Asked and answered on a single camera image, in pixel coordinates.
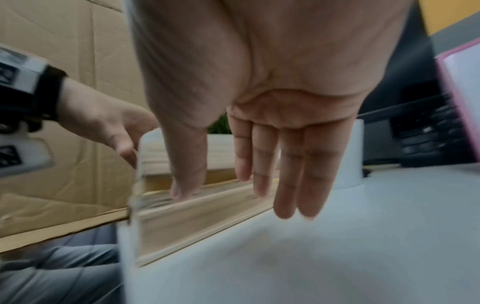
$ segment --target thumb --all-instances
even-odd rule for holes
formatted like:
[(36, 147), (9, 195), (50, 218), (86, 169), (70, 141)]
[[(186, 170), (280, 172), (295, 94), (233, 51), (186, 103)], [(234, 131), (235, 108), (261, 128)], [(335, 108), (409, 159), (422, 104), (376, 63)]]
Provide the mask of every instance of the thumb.
[(173, 177), (170, 195), (177, 201), (188, 199), (205, 181), (208, 131), (173, 120), (161, 120), (161, 130)]
[(137, 167), (137, 153), (134, 148), (134, 142), (125, 128), (117, 128), (107, 138), (106, 144), (135, 169)]

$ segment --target finger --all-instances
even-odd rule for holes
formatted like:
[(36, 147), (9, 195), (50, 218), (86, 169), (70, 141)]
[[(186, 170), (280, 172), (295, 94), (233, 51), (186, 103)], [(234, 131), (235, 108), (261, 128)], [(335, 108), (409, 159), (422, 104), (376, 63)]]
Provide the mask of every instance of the finger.
[(106, 144), (135, 169), (137, 167), (137, 153), (130, 135), (123, 126), (106, 131), (105, 137)]
[(296, 194), (304, 166), (303, 130), (281, 130), (280, 181), (273, 201), (273, 210), (279, 218), (291, 218), (295, 213)]
[(296, 199), (302, 215), (315, 217), (325, 204), (354, 121), (355, 117), (352, 117), (305, 129), (305, 163)]
[(235, 173), (240, 181), (252, 175), (252, 122), (228, 115), (235, 149)]
[(171, 196), (176, 201), (197, 192), (207, 174), (207, 129), (197, 129), (169, 121), (161, 122), (165, 147), (174, 180)]
[(253, 125), (253, 189), (260, 197), (266, 197), (270, 190), (275, 163), (278, 159), (278, 143), (279, 133), (276, 128)]

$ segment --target palm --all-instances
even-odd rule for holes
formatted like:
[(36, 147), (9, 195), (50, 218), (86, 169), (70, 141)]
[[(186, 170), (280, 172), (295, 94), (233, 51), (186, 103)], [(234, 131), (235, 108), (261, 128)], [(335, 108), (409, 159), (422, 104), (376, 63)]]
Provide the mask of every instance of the palm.
[[(137, 9), (148, 2), (130, 1)], [(228, 107), (238, 177), (249, 178), (253, 169), (255, 191), (266, 195), (280, 147), (277, 215), (288, 218), (298, 207), (315, 216), (356, 113), (383, 76), (408, 3), (170, 0), (149, 6), (133, 36), (182, 197), (203, 182), (206, 127)]]

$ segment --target gray pants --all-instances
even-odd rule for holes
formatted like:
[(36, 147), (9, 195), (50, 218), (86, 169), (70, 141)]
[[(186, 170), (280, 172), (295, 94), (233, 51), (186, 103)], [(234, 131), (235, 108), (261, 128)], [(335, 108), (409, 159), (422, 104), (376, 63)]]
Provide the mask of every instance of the gray pants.
[(0, 265), (1, 304), (119, 304), (116, 245), (60, 246)]

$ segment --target fingernail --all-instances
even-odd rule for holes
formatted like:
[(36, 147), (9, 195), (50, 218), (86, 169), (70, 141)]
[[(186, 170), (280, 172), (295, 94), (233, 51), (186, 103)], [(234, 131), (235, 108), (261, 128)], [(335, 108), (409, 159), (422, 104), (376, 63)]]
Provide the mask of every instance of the fingernail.
[(173, 199), (177, 199), (180, 196), (180, 187), (175, 181), (171, 183), (170, 196)]
[(303, 214), (300, 214), (300, 215), (301, 215), (305, 220), (307, 220), (307, 221), (309, 221), (309, 222), (311, 222), (311, 221), (313, 221), (313, 220), (315, 219), (314, 216), (310, 217), (310, 216), (305, 216), (305, 215), (303, 215)]

